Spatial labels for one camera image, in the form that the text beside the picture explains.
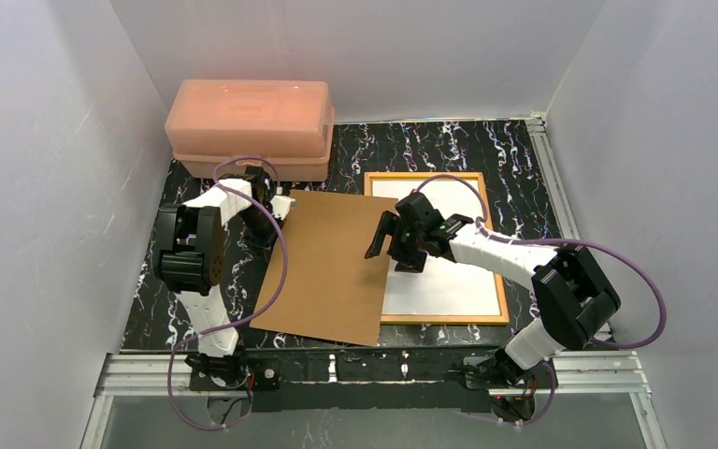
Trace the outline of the sky and building photo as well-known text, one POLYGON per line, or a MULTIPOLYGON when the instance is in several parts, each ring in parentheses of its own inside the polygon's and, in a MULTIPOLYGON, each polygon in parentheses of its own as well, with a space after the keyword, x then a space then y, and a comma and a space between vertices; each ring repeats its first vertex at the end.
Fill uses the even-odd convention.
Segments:
MULTIPOLYGON (((474 219, 482 215, 480 176, 466 175, 466 184, 452 179, 429 182, 422 192, 433 207, 447 218, 455 213, 474 219)), ((486 321, 505 317, 504 286, 495 274, 483 268, 456 264, 429 256, 422 273, 395 271, 389 265, 382 319, 404 321, 413 316, 426 322, 486 321)))

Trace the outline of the brown frame backing board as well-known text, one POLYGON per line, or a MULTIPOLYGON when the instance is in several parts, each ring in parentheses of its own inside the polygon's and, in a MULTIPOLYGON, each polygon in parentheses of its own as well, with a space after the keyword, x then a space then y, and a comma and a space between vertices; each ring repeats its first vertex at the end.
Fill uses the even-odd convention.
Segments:
POLYGON ((377 343, 390 258, 364 255, 395 199, 294 189, 253 328, 362 346, 377 343))

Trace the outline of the yellow wooden picture frame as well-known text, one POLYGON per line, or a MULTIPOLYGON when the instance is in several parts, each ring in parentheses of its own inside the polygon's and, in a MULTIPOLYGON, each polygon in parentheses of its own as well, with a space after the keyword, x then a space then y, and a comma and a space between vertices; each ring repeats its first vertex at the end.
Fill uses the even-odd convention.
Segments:
MULTIPOLYGON (((492 228, 484 177, 479 172, 367 172, 364 194, 400 199, 420 188, 444 217, 458 213, 487 218, 492 228)), ((389 266, 381 321, 386 325, 497 325, 510 322, 505 283, 499 275, 443 258, 429 257, 421 273, 389 266)))

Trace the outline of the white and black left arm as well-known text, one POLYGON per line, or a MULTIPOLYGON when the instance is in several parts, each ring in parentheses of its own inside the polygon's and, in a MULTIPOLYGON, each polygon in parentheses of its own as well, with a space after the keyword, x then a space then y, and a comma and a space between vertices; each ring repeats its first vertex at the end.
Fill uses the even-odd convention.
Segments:
POLYGON ((183 305, 198 336, 196 354, 186 359, 192 369, 227 383, 247 372, 236 352, 239 335, 229 325, 220 287, 226 231, 238 218, 249 246, 271 252, 293 205, 292 198, 279 195, 271 174, 246 167, 220 178, 195 199, 159 208, 152 266, 183 305))

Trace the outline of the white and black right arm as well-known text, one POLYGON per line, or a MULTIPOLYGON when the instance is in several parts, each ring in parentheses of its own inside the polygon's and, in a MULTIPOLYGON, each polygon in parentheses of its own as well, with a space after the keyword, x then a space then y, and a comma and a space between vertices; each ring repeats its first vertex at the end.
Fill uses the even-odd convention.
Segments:
POLYGON ((386 253, 405 272, 421 273, 427 257, 483 268, 527 288, 539 316, 467 377, 517 384, 541 362, 579 351, 620 309, 621 299, 589 249, 581 244, 526 244, 500 235, 480 219, 444 217, 414 191, 381 214, 365 257, 386 253))

